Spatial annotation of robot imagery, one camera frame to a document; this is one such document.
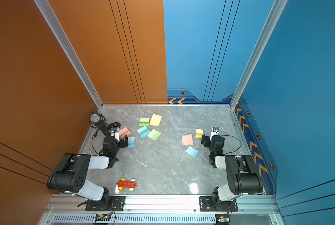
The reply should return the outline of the small yellow memo pad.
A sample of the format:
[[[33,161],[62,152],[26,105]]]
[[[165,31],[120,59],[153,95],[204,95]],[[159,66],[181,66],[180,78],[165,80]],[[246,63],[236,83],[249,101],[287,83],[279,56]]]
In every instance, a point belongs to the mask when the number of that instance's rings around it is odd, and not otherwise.
[[[202,129],[196,129],[195,138],[201,139],[203,135],[204,135],[204,131]]]

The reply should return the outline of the blue curved memo pad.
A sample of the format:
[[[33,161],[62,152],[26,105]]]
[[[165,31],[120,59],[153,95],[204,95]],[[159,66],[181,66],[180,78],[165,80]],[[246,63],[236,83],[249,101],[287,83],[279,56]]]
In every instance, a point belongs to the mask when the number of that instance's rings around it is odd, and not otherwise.
[[[196,158],[199,154],[199,150],[196,150],[192,148],[191,146],[189,146],[185,152],[193,158]]]

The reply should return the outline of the pink memo pad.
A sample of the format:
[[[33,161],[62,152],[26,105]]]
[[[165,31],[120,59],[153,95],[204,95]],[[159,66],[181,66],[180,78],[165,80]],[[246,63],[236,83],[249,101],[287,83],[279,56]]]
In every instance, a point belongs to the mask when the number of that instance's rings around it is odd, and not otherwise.
[[[119,130],[119,137],[121,139],[124,139],[126,136],[130,135],[131,131],[128,130],[126,127],[122,128]]]
[[[186,136],[182,136],[182,145],[193,145],[193,137],[192,134],[186,135]]]

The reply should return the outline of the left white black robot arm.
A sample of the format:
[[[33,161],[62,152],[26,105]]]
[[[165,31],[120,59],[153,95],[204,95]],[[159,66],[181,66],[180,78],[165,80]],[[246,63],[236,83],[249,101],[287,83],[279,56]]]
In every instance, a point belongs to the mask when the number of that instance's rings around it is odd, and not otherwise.
[[[86,205],[86,211],[123,211],[126,197],[111,197],[109,190],[87,180],[89,170],[109,169],[118,161],[120,148],[129,146],[128,137],[117,140],[104,138],[100,155],[66,153],[49,176],[46,186],[60,193],[72,193],[85,199],[78,206]]]

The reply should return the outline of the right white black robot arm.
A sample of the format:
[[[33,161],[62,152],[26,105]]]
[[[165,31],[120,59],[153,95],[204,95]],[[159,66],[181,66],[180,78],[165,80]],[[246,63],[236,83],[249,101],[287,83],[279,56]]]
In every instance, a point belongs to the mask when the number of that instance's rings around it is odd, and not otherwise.
[[[202,212],[236,212],[237,198],[244,194],[261,194],[264,185],[251,155],[223,153],[225,138],[220,135],[202,135],[201,144],[209,149],[209,163],[214,168],[225,169],[227,183],[216,187],[211,196],[200,197]]]

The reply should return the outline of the light blue memo pad left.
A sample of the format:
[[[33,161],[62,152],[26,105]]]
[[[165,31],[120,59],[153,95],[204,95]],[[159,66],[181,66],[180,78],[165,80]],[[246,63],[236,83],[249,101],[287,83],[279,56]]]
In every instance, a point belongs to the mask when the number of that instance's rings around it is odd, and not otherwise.
[[[134,137],[129,137],[128,138],[128,147],[134,147],[135,144],[135,138]]]

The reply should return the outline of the blue memo pad centre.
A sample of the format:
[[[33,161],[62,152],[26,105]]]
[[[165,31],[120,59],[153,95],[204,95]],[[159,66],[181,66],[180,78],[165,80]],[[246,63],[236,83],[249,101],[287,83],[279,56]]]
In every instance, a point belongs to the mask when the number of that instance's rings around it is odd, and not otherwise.
[[[143,126],[137,130],[138,134],[140,137],[145,137],[150,134],[150,130],[148,129],[147,126]]]

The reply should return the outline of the small green memo pad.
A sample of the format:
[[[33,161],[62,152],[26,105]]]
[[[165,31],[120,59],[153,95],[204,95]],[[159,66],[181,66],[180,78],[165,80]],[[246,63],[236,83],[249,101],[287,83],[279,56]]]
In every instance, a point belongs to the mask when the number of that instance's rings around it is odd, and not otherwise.
[[[140,121],[139,121],[140,127],[149,126],[149,125],[150,125],[150,118],[140,118]]]

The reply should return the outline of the large green memo pad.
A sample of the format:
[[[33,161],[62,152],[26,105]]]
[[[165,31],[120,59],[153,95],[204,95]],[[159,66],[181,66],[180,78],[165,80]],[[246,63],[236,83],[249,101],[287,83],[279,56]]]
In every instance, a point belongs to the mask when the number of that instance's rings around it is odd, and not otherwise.
[[[161,132],[157,131],[156,129],[153,129],[147,136],[151,140],[156,141],[161,135],[162,135]]]

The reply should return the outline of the large yellow memo pad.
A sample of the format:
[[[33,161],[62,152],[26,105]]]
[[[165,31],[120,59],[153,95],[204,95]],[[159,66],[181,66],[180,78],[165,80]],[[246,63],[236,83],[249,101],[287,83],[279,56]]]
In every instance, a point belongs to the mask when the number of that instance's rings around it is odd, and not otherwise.
[[[153,114],[150,119],[149,125],[158,127],[160,125],[161,120],[162,120],[161,115]]]

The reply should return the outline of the left green circuit board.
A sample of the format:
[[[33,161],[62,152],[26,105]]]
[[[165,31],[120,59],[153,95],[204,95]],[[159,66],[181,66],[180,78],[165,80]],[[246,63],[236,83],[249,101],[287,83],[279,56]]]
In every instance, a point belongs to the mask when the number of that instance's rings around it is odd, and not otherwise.
[[[96,214],[95,222],[109,222],[111,220],[111,214]]]

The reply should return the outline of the right circuit board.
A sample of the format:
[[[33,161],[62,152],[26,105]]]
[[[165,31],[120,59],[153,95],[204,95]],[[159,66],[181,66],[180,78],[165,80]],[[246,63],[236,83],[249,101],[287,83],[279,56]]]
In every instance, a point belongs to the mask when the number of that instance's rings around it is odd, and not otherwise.
[[[230,222],[230,217],[228,215],[218,215],[216,214],[216,224],[220,225],[220,224],[226,224],[228,225]]]

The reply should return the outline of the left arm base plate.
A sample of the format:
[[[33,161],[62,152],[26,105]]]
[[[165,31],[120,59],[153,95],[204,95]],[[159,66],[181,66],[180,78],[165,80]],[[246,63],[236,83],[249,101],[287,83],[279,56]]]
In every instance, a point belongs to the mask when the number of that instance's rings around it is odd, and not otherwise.
[[[86,204],[86,211],[123,211],[126,196],[110,196],[108,199],[102,198],[100,201],[88,200]]]

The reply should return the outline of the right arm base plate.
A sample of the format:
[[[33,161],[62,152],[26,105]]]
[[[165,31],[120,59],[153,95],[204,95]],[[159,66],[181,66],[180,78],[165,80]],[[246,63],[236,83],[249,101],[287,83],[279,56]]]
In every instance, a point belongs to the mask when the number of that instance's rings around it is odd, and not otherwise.
[[[199,197],[200,211],[202,212],[237,212],[238,206],[236,199],[233,201],[215,200],[212,196]]]

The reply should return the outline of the aluminium front rail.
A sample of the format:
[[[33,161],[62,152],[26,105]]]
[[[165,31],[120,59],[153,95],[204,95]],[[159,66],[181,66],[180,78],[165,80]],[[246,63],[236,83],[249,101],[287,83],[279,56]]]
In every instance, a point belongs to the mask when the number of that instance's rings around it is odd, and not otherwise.
[[[53,195],[40,225],[216,225],[216,214],[228,215],[229,225],[282,225],[272,196],[244,195],[237,199],[237,212],[200,211],[202,195],[112,195],[126,196],[123,211],[86,211],[82,199]],[[109,222],[95,222],[96,214],[111,214]]]

